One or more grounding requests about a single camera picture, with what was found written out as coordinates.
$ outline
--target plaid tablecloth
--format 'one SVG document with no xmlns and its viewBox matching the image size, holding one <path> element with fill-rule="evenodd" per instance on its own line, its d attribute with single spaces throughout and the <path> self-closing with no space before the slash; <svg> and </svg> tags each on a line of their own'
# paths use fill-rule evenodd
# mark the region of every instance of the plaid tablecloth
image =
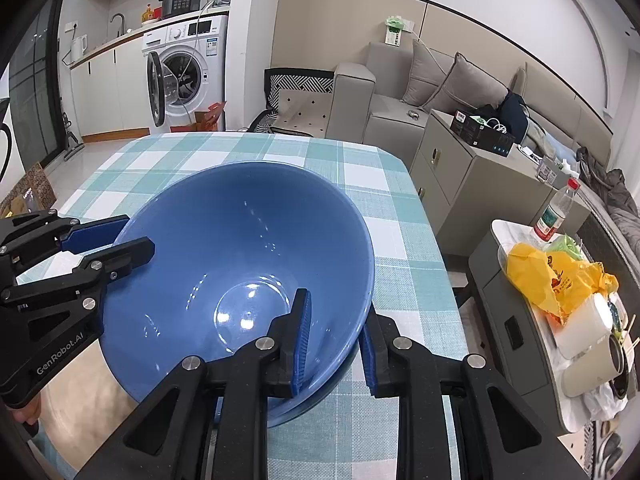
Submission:
<svg viewBox="0 0 640 480">
<path fill-rule="evenodd" d="M 133 215 L 147 200 L 188 174 L 235 160 L 278 160 L 335 182 L 358 207 L 376 256 L 374 305 L 401 334 L 433 353 L 460 359 L 466 342 L 436 240 L 402 162 L 372 146 L 336 140 L 249 133 L 144 137 L 125 145 L 60 208 L 91 221 Z M 68 272 L 59 254 L 23 275 L 29 281 Z M 448 399 L 452 477 L 458 454 Z M 269 430 L 272 480 L 392 480 L 396 477 L 398 400 L 376 400 L 365 386 L 360 355 L 320 404 Z"/>
</svg>

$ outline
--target human hand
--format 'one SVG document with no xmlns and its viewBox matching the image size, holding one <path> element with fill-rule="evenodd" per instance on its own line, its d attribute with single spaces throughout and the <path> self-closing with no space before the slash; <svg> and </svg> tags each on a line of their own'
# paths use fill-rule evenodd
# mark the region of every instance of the human hand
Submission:
<svg viewBox="0 0 640 480">
<path fill-rule="evenodd" d="M 11 408 L 7 408 L 12 417 L 19 424 L 26 422 L 27 424 L 33 425 L 37 422 L 38 417 L 40 416 L 40 412 L 42 411 L 42 400 L 40 399 L 40 394 L 37 394 L 30 402 L 23 408 L 19 410 L 13 410 Z"/>
</svg>

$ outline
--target yellow plastic bag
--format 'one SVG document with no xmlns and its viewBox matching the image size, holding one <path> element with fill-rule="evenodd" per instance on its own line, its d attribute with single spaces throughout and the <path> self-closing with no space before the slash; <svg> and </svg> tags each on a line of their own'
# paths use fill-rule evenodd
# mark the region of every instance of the yellow plastic bag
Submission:
<svg viewBox="0 0 640 480">
<path fill-rule="evenodd" d="M 618 280 L 600 262 L 576 261 L 567 253 L 543 253 L 517 244 L 507 257 L 507 277 L 532 304 L 561 324 L 591 294 L 605 298 L 618 290 Z"/>
</svg>

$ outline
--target white kettle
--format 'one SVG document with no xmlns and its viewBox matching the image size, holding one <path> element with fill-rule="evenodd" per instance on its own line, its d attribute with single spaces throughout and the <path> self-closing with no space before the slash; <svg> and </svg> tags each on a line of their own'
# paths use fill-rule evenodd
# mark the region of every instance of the white kettle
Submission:
<svg viewBox="0 0 640 480">
<path fill-rule="evenodd" d="M 71 62 L 78 61 L 86 51 L 86 34 L 71 42 Z"/>
</svg>

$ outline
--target beige thermos cup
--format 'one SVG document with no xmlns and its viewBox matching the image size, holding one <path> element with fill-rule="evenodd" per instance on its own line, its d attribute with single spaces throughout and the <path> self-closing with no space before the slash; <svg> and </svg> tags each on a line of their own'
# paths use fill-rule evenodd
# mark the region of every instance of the beige thermos cup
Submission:
<svg viewBox="0 0 640 480">
<path fill-rule="evenodd" d="M 591 349 L 562 374 L 562 390 L 567 397 L 577 397 L 590 392 L 622 373 L 624 359 L 620 343 L 613 335 Z"/>
</svg>

